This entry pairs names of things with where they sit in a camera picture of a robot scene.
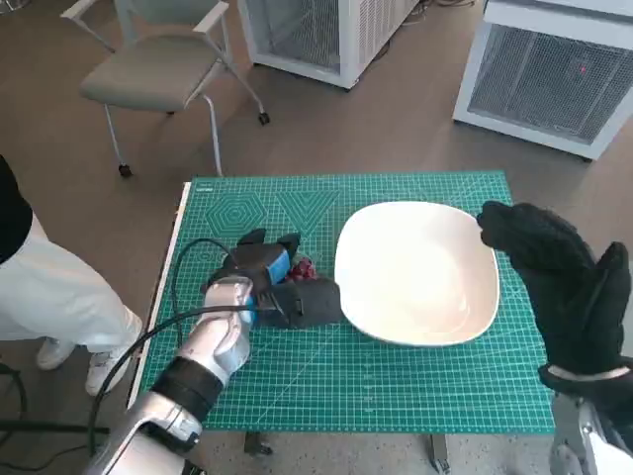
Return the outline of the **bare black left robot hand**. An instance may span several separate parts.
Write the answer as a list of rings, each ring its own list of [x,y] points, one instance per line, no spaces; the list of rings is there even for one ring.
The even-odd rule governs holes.
[[[285,234],[267,242],[266,233],[265,229],[259,228],[242,236],[210,282],[234,275],[243,276],[252,281],[256,292],[282,282],[291,269],[301,235]]]

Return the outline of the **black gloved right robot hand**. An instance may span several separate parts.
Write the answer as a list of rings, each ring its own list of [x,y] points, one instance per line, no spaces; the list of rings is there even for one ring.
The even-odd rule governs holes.
[[[578,375],[623,366],[632,290],[623,243],[595,257],[574,226],[528,203],[488,201],[477,222],[482,242],[508,257],[526,287],[550,364]]]

